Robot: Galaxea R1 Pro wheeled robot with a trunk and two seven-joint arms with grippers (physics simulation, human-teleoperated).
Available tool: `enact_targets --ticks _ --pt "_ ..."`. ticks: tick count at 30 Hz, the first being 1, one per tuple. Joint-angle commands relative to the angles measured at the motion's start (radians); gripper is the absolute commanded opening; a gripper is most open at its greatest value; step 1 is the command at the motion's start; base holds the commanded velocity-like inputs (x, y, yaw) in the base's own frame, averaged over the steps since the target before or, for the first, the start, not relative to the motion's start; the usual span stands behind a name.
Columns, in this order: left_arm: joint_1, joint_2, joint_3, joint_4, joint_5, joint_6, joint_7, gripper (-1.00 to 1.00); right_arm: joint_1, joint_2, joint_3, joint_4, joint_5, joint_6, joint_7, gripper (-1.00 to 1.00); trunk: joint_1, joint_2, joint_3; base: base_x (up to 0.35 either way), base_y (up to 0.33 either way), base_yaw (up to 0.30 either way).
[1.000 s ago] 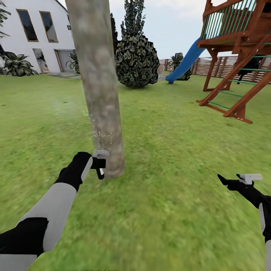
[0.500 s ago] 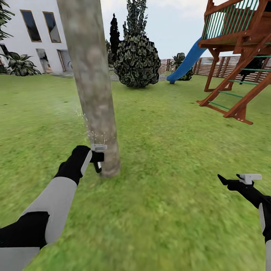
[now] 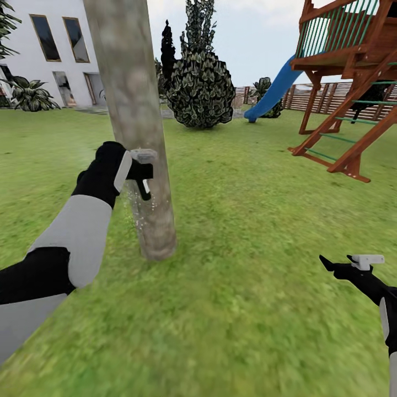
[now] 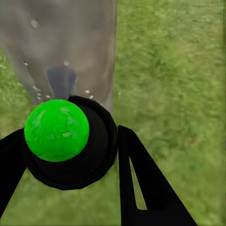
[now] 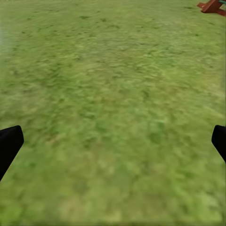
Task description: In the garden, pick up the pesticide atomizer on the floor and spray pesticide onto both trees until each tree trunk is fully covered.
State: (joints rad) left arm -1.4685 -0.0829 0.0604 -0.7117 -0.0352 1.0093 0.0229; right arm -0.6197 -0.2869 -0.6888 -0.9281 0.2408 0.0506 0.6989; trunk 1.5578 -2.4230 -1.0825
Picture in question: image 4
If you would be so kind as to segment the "pesticide atomizer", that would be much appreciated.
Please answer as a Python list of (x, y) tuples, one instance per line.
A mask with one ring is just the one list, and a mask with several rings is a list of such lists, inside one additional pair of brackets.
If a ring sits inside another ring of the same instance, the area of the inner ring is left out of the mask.
[(82, 189), (105, 177), (118, 157), (118, 128), (97, 101), (70, 96), (79, 76), (66, 66), (45, 71), (54, 99), (24, 126), (22, 153), (33, 176), (59, 190)]

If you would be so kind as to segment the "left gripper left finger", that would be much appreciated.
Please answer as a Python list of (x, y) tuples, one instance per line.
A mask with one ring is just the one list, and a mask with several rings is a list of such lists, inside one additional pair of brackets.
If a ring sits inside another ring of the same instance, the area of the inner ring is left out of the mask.
[(26, 169), (22, 153), (23, 134), (24, 128), (0, 140), (0, 218)]

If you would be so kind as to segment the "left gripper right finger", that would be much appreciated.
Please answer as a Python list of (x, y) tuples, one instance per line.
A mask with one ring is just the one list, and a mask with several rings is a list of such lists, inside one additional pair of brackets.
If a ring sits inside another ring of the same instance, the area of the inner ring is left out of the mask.
[[(118, 126), (121, 226), (198, 226), (136, 133)], [(136, 206), (132, 161), (147, 210)]]

